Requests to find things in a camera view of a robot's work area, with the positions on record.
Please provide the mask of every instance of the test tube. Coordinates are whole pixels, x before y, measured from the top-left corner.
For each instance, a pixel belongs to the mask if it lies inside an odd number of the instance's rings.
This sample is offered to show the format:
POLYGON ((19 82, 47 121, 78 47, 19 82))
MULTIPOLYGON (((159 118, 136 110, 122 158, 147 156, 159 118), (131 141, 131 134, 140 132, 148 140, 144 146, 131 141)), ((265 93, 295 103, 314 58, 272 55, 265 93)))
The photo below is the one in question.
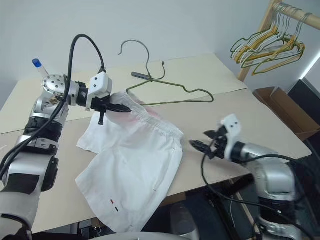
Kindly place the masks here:
POLYGON ((41 76, 45 79, 49 76, 47 70, 42 66, 41 62, 38 58, 35 58, 32 60, 33 65, 38 69, 38 72, 41 74, 41 76))

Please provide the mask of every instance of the white wall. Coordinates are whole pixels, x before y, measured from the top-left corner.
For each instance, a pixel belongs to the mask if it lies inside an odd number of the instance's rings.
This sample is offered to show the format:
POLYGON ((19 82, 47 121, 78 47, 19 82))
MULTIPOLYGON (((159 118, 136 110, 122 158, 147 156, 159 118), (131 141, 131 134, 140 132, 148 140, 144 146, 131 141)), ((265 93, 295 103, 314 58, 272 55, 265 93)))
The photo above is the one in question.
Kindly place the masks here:
POLYGON ((320 59, 315 63, 305 77, 320 93, 320 59))
MULTIPOLYGON (((285 2, 320 16, 317 0, 285 2)), ((94 39, 108 66, 145 61, 144 50, 134 43, 129 43, 124 54, 117 56, 121 42, 134 38, 148 46, 151 60, 217 53, 237 73, 240 66, 229 59, 230 48, 239 38, 258 29, 268 3, 268 0, 0 0, 0 96, 8 94, 17 81, 39 77, 31 63, 33 58, 39 58, 50 73, 66 73, 69 48, 79 33, 94 39)), ((251 89, 288 88, 317 54, 319 39, 320 31, 304 26, 300 36, 306 44, 303 59, 268 74, 249 76, 247 85, 251 89)), ((98 66, 95 51, 87 41, 80 40, 73 71, 90 71, 98 66)))

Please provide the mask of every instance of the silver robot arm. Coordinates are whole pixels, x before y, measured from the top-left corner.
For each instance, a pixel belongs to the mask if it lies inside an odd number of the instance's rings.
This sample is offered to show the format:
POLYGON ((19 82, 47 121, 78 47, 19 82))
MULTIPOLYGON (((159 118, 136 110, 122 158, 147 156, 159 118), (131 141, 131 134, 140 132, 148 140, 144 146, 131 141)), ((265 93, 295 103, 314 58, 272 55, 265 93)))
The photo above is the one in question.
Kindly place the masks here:
MULTIPOLYGON (((208 149, 208 146, 203 142, 192 140, 190 143, 201 152, 208 153, 209 151, 208 157, 210 159, 219 157, 242 164, 254 177, 259 203, 277 210, 278 213, 296 222, 296 186, 293 172, 279 158, 266 157, 247 162, 251 158, 277 153, 263 146, 242 143, 240 133, 241 124, 237 117, 231 114, 221 121, 219 131, 205 132, 210 138, 216 139, 214 153, 210 152, 211 149, 208 149)), ((262 207, 260 208, 257 225, 262 230, 262 239, 302 239, 299 229, 280 216, 275 215, 272 211, 262 207)))
MULTIPOLYGON (((43 76, 43 93, 36 100, 17 145, 30 138, 49 120, 62 99, 67 84, 60 75, 48 75, 39 60, 36 59, 34 64, 40 68, 43 76)), ((104 71, 91 78, 89 88, 84 83, 72 81, 67 102, 59 114, 15 157, 2 178, 4 189, 0 192, 0 239, 7 236, 31 239, 40 194, 50 190, 55 184, 59 163, 55 155, 69 105, 79 105, 87 111, 94 109, 100 112, 100 125, 103 125, 106 110, 131 111, 124 105, 110 103, 112 83, 104 71)))

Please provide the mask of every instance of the wooden rack pole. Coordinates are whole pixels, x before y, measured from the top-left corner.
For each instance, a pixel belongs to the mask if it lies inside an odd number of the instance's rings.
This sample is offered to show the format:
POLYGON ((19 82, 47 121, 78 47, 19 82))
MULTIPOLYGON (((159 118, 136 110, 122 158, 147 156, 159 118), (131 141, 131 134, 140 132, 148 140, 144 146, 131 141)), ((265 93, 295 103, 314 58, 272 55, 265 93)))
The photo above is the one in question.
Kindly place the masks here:
MULTIPOLYGON (((273 5, 273 10, 275 11, 277 7, 277 4, 273 5)), ((293 11, 292 8, 287 7, 284 11, 282 11, 282 13, 288 17, 291 17, 295 20, 301 20, 306 12, 302 11, 302 10, 298 10, 298 11, 293 11)), ((315 15, 309 15, 308 18, 304 21, 304 24, 309 25, 315 29, 320 30, 320 17, 317 17, 315 15)))
MULTIPOLYGON (((270 0, 269 2, 269 6, 265 12, 265 15, 263 17, 263 20, 260 24, 260 27, 258 29, 257 32, 262 32, 262 31, 265 31, 265 30, 268 30, 271 26, 271 23, 272 23, 272 13, 274 11, 274 6, 275 4, 278 4, 278 3, 281 3, 282 0, 270 0)), ((246 68, 243 68, 239 74, 238 74, 238 79, 241 81, 241 82, 244 82, 249 71, 250 71, 250 68, 251 67, 246 67, 246 68)))

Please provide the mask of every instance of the blue cap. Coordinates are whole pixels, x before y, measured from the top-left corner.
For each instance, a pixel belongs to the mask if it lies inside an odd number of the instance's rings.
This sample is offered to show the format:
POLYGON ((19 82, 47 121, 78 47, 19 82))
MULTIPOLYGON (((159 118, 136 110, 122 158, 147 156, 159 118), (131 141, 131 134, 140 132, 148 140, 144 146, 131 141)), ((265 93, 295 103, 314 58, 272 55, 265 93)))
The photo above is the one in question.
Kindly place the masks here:
POLYGON ((41 62, 39 61, 38 58, 33 59, 32 63, 36 68, 40 68, 42 66, 42 64, 41 64, 41 62))

